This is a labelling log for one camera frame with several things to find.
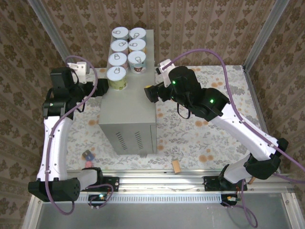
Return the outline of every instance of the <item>wooden block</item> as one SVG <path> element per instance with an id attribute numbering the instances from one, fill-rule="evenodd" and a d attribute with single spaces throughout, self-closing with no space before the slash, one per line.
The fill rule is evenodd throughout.
<path id="1" fill-rule="evenodd" d="M 178 160 L 172 161 L 172 164 L 173 164 L 173 171 L 175 172 L 175 174 L 180 173 L 181 169 L 180 169 L 179 161 Z"/>
<path id="2" fill-rule="evenodd" d="M 255 177 L 252 177 L 251 180 L 248 182 L 248 184 L 251 185 L 254 180 L 255 180 Z"/>

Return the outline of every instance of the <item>damask wallpaper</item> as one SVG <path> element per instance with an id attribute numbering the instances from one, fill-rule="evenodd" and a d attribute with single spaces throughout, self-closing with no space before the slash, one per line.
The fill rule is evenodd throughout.
<path id="1" fill-rule="evenodd" d="M 50 68 L 63 66 L 24 0 L 0 1 L 0 228 L 21 228 L 41 161 L 41 105 Z"/>
<path id="2" fill-rule="evenodd" d="M 305 166 L 305 1 L 290 0 L 250 70 L 269 133 L 289 141 L 288 153 Z M 284 159 L 282 170 L 305 179 Z M 305 212 L 305 187 L 296 185 Z"/>
<path id="3" fill-rule="evenodd" d="M 117 26 L 154 30 L 155 61 L 194 48 L 218 52 L 226 64 L 247 58 L 275 0 L 42 0 L 71 53 L 105 67 Z M 194 53 L 178 64 L 215 65 Z"/>

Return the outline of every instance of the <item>gray metal box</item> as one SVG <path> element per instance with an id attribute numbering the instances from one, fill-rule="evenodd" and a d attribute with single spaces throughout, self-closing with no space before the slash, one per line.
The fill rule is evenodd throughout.
<path id="1" fill-rule="evenodd" d="M 146 50 L 146 72 L 129 70 L 127 87 L 109 88 L 102 98 L 99 125 L 119 155 L 157 153 L 156 105 L 144 92 L 145 86 L 155 84 L 153 30 L 146 30 Z"/>

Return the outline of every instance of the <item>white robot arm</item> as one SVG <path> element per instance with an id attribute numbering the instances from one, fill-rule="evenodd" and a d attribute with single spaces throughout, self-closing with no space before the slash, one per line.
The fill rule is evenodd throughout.
<path id="1" fill-rule="evenodd" d="M 73 121 L 73 112 L 61 120 L 56 126 L 54 135 L 50 136 L 57 121 L 74 108 L 76 103 L 81 102 L 85 96 L 88 96 L 94 88 L 93 82 L 87 82 L 84 77 L 86 73 L 85 64 L 70 64 L 70 67 L 57 68 L 51 71 L 53 87 L 49 90 L 42 106 L 45 127 L 43 155 L 37 180 L 29 183 L 28 190 L 43 201 L 49 201 L 45 182 L 49 183 L 50 193 L 54 201 L 75 201 L 81 190 L 93 184 L 100 185 L 103 181 L 100 168 L 84 169 L 77 177 L 68 178 L 66 166 L 67 140 Z M 92 96 L 102 96 L 107 90 L 107 79 L 98 79 L 97 89 Z M 52 138 L 52 142 L 49 153 L 49 167 L 46 168 L 47 146 L 50 138 Z M 48 180 L 45 180 L 46 172 L 49 174 Z"/>
<path id="2" fill-rule="evenodd" d="M 283 138 L 276 139 L 268 135 L 243 116 L 241 122 L 229 99 L 215 88 L 201 88 L 193 70 L 185 66 L 175 67 L 174 64 L 163 70 L 170 62 L 171 60 L 165 60 L 156 69 L 157 73 L 162 75 L 163 82 L 144 89 L 148 99 L 153 103 L 159 98 L 163 102 L 174 100 L 177 102 L 178 114 L 179 106 L 184 106 L 189 110 L 187 118 L 193 114 L 212 122 L 230 133 L 251 152 L 242 160 L 223 168 L 218 177 L 221 189 L 235 190 L 236 183 L 252 176 L 259 179 L 270 177 L 279 167 L 281 154 L 249 130 L 243 122 L 247 122 L 273 145 L 284 151 L 288 142 Z"/>

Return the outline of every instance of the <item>table surface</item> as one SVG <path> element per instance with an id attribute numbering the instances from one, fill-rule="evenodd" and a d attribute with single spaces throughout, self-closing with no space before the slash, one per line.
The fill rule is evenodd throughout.
<path id="1" fill-rule="evenodd" d="M 221 66 L 189 66 L 195 71 L 202 87 L 214 87 L 227 95 Z M 106 69 L 97 69 L 105 78 Z M 238 110 L 260 127 L 243 69 L 240 65 L 227 66 L 230 88 Z M 156 75 L 156 83 L 162 78 Z M 221 169 L 249 152 L 235 138 L 212 123 L 191 116 L 186 120 L 176 111 L 173 101 L 157 102 L 157 145 L 154 155 L 117 155 L 98 125 L 102 98 L 90 98 L 83 113 L 74 112 L 68 137 L 67 168 L 82 169 L 82 153 L 90 150 L 95 167 L 102 169 L 172 169 L 172 161 L 179 160 L 187 169 Z"/>

